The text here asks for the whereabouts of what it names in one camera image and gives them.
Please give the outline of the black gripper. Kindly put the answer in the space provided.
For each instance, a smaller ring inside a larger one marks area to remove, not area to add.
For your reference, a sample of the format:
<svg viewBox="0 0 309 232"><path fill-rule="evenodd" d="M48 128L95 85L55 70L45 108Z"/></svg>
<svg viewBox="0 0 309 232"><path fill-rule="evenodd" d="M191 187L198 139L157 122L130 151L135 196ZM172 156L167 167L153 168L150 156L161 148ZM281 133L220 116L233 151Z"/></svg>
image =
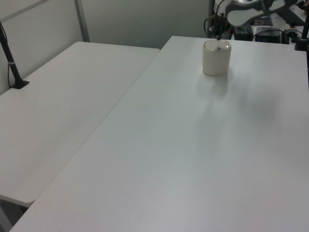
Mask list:
<svg viewBox="0 0 309 232"><path fill-rule="evenodd" d="M217 33L216 39L219 41L220 38L224 38L224 31L225 27L228 25L228 21L226 18L225 13L219 13L219 14L213 14L211 16L211 26L210 26L210 32L211 33Z"/></svg>

